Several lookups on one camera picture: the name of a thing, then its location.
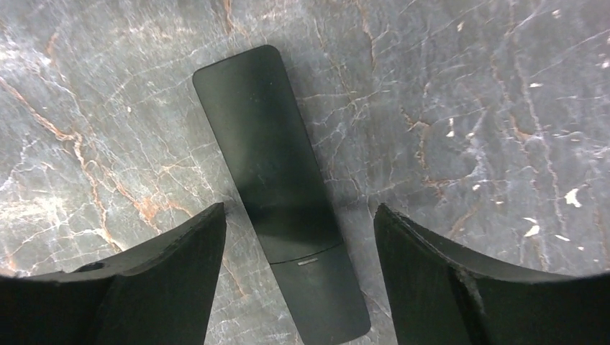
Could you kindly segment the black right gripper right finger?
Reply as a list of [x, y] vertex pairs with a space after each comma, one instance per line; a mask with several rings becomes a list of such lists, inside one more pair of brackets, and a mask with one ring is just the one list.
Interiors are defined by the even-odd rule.
[[381, 204], [375, 242], [400, 344], [607, 344], [609, 274], [503, 262]]

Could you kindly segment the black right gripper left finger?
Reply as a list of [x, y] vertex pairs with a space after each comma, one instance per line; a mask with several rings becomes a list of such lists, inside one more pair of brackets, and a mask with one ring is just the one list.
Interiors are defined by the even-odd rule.
[[203, 344], [226, 239], [215, 203], [72, 272], [1, 278], [3, 344]]

